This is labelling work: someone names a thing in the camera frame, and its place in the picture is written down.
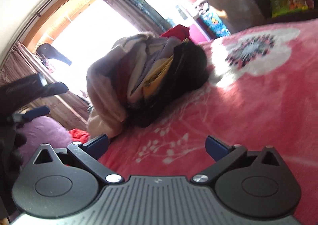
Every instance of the maroon cloth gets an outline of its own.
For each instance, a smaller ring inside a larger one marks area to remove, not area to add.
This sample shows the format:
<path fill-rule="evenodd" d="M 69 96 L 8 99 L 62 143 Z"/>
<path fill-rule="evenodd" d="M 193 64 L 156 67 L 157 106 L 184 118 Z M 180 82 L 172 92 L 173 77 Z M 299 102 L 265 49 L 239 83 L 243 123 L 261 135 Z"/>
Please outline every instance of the maroon cloth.
<path fill-rule="evenodd" d="M 163 33 L 160 35 L 160 37 L 176 37 L 179 40 L 183 41 L 186 38 L 190 38 L 190 34 L 189 34 L 189 28 L 182 26 L 182 25 L 177 25 L 173 28 L 170 28 L 167 32 Z"/>

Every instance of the red fabric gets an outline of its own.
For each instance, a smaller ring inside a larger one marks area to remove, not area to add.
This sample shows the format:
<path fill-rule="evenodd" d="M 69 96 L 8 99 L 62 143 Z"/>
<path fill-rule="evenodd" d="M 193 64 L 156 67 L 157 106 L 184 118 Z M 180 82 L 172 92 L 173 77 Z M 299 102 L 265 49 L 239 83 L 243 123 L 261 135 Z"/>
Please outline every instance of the red fabric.
<path fill-rule="evenodd" d="M 186 38 L 190 38 L 189 35 L 189 28 L 188 27 L 184 27 L 182 25 L 177 25 L 173 28 L 170 28 L 167 32 L 163 33 L 160 35 L 160 37 L 176 37 L 179 40 L 183 41 Z"/>
<path fill-rule="evenodd" d="M 69 134 L 72 136 L 72 141 L 73 142 L 81 142 L 81 143 L 87 143 L 87 141 L 90 138 L 90 135 L 87 131 L 82 131 L 80 129 L 73 129 L 68 131 Z"/>
<path fill-rule="evenodd" d="M 316 225 L 317 33 L 318 20 L 313 20 L 256 27 L 203 44 L 210 69 L 228 75 L 220 80 L 211 73 L 209 82 L 173 102 L 157 122 L 119 135 L 99 161 L 126 179 L 132 174 L 191 177 L 214 163 L 205 151 L 207 135 L 249 150 L 273 145 L 302 188 L 295 217 Z M 257 55 L 237 68 L 236 57 L 251 53 L 259 40 L 270 49 L 255 50 Z"/>

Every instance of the beige garment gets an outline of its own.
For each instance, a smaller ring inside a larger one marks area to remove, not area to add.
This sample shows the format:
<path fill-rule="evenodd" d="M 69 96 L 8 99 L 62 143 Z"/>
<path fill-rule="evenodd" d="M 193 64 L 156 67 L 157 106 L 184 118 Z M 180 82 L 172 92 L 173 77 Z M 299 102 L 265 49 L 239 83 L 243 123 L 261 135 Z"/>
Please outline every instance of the beige garment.
<path fill-rule="evenodd" d="M 127 117 L 125 108 L 120 104 L 116 92 L 112 87 L 111 80 L 107 77 L 113 70 L 115 65 L 129 53 L 136 43 L 154 38 L 153 33 L 146 32 L 125 37 L 118 40 L 112 50 L 101 59 L 94 62 L 87 71 L 87 93 L 94 106 L 88 118 L 87 131 L 91 138 L 100 134 L 107 134 L 108 138 L 112 138 L 122 132 L 123 123 Z M 139 55 L 134 63 L 134 70 L 131 78 L 138 79 L 139 65 L 146 60 L 146 56 Z"/>

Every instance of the curtain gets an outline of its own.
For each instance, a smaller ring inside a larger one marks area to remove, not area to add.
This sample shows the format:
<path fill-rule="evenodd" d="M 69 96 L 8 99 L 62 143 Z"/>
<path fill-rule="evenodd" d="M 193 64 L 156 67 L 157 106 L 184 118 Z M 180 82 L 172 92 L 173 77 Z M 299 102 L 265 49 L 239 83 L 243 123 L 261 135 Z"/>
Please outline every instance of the curtain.
<path fill-rule="evenodd" d="M 151 31 L 159 36 L 167 30 L 138 0 L 103 0 L 127 19 L 139 31 Z"/>
<path fill-rule="evenodd" d="M 22 43 L 17 42 L 0 70 L 0 86 L 38 72 L 44 75 L 48 83 L 56 82 L 42 63 L 35 59 Z M 29 105 L 31 107 L 48 106 L 51 109 L 50 117 L 68 130 L 74 128 L 86 130 L 88 104 L 71 92 L 38 98 Z"/>

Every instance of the pile of clothes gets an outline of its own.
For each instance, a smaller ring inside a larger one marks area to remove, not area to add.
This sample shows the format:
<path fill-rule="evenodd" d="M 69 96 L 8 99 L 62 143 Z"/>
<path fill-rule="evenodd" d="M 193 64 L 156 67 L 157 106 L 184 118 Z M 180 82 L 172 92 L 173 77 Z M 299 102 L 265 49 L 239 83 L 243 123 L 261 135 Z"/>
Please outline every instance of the pile of clothes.
<path fill-rule="evenodd" d="M 87 71 L 94 106 L 88 132 L 112 138 L 125 123 L 149 126 L 171 101 L 207 81 L 206 67 L 205 52 L 181 25 L 159 38 L 144 32 L 118 40 Z"/>

